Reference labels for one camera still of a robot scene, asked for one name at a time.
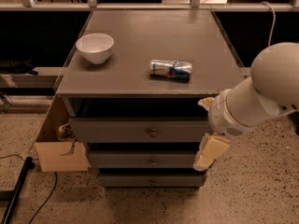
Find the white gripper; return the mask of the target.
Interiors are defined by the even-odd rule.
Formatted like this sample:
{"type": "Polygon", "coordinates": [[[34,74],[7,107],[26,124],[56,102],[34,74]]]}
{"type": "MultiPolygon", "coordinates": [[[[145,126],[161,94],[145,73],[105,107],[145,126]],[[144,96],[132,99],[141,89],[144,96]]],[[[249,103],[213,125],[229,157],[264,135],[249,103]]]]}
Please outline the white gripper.
{"type": "Polygon", "coordinates": [[[206,97],[198,101],[198,104],[208,111],[209,126],[218,135],[205,133],[203,136],[193,163],[196,171],[206,171],[228,150],[230,141],[227,138],[237,138],[255,129],[241,124],[229,111],[227,97],[230,91],[227,89],[215,98],[206,97]]]}

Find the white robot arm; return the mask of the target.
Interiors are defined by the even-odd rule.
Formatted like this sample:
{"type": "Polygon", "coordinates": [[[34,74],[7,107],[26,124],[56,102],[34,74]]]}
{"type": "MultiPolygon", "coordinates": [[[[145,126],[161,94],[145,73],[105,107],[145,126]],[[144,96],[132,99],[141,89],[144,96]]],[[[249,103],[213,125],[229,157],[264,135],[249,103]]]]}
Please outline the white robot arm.
{"type": "Polygon", "coordinates": [[[213,131],[203,136],[195,155],[193,168],[202,172],[227,151],[231,140],[299,109],[299,44],[283,42],[263,49],[249,77],[198,104],[208,112],[213,131]]]}

